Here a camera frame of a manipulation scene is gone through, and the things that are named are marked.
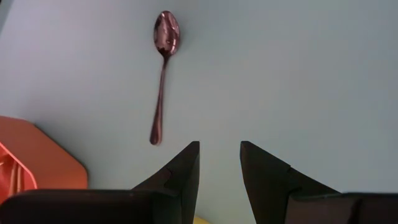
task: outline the spoon bowl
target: spoon bowl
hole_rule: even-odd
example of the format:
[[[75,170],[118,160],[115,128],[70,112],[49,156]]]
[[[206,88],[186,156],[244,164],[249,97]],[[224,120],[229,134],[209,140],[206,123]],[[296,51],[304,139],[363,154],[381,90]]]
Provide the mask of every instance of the spoon bowl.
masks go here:
[[[159,94],[150,132],[150,143],[158,146],[162,142],[162,116],[163,116],[163,92],[167,63],[175,54],[180,45],[180,27],[174,15],[169,11],[163,11],[157,17],[154,27],[154,43],[156,49],[163,56],[162,73],[160,74]]]

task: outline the orange object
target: orange object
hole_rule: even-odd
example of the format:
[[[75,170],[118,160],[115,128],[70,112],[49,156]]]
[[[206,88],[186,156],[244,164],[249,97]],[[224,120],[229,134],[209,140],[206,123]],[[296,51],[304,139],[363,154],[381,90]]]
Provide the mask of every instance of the orange object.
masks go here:
[[[86,189],[87,173],[32,123],[0,116],[0,203],[11,188]]]

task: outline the yellow object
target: yellow object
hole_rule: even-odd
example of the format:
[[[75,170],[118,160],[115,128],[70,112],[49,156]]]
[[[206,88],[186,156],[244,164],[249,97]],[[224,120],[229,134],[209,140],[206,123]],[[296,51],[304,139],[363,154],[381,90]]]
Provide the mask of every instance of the yellow object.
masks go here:
[[[193,224],[210,224],[210,223],[206,220],[199,218],[199,217],[195,217],[193,219]]]

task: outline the table surface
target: table surface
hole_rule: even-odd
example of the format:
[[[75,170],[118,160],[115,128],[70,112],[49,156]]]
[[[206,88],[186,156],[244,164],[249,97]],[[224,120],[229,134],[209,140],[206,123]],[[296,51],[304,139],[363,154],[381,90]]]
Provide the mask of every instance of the table surface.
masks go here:
[[[164,138],[149,144],[162,57]],[[197,214],[254,223],[239,143],[340,191],[398,191],[397,1],[14,1],[0,6],[0,114],[79,159],[90,187],[130,189],[201,143]]]

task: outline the spoon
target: spoon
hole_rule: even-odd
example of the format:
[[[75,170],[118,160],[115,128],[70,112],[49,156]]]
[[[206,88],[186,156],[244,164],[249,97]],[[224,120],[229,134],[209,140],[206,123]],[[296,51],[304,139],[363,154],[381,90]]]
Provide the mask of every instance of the spoon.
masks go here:
[[[154,42],[156,49],[163,56],[163,67],[160,74],[159,94],[149,141],[152,145],[158,146],[162,142],[163,89],[166,66],[170,57],[177,52],[180,43],[180,28],[171,12],[163,11],[157,18],[154,29]]]

